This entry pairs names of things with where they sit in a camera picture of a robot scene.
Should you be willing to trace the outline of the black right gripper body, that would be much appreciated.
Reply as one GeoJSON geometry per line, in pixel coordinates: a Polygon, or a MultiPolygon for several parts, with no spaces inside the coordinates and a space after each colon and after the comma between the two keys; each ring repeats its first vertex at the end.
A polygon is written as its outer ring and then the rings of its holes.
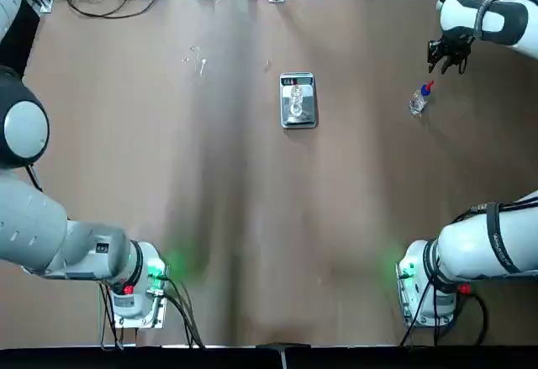
{"type": "Polygon", "coordinates": [[[472,43],[472,35],[447,36],[443,34],[439,39],[428,42],[428,56],[468,55],[471,52],[472,43]]]}

